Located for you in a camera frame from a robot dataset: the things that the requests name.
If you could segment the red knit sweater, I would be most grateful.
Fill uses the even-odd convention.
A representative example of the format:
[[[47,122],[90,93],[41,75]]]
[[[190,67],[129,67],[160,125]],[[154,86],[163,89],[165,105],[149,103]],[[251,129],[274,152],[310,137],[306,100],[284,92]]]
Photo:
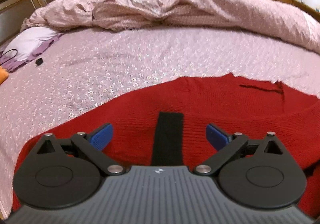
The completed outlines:
[[[21,204],[7,223],[319,223],[319,99],[282,82],[181,77],[121,95],[46,133],[68,139],[105,123],[103,153],[125,168],[106,177],[87,200],[60,209]],[[298,203],[255,209],[231,200],[194,168],[216,150],[206,126],[263,139],[274,132],[306,176]],[[43,136],[23,147],[15,173]]]

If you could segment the pink floral bed sheet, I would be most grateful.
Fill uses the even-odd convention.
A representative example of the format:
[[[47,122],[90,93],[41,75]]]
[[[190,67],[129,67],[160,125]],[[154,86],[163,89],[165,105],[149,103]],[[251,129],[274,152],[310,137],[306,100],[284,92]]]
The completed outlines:
[[[89,28],[61,36],[1,85],[1,212],[12,207],[19,152],[32,137],[128,91],[181,76],[232,73],[319,95],[319,55],[243,30]]]

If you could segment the orange object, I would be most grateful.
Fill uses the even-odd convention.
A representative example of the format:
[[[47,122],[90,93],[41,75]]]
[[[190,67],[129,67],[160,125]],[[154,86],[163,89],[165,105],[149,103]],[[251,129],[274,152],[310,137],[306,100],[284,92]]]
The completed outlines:
[[[0,85],[9,77],[6,69],[0,67]]]

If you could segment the small black object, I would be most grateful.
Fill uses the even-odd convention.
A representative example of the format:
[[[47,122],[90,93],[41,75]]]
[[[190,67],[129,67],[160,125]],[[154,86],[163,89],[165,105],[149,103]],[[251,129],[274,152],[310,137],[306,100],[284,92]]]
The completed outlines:
[[[35,63],[36,63],[36,65],[41,65],[41,64],[43,64],[43,59],[38,58]]]

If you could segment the lavender pillow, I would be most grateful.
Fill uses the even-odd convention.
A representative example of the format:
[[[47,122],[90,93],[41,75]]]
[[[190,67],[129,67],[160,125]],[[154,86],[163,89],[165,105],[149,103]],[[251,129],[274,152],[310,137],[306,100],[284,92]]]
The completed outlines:
[[[62,33],[49,27],[31,27],[1,48],[1,67],[13,72],[41,55]]]

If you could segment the pink floral duvet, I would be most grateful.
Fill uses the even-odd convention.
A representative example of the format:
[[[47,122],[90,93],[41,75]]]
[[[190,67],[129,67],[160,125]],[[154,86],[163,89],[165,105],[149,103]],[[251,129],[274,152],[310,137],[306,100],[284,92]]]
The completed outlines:
[[[21,28],[120,31],[155,25],[242,28],[319,52],[319,23],[274,0],[55,0],[35,10]]]

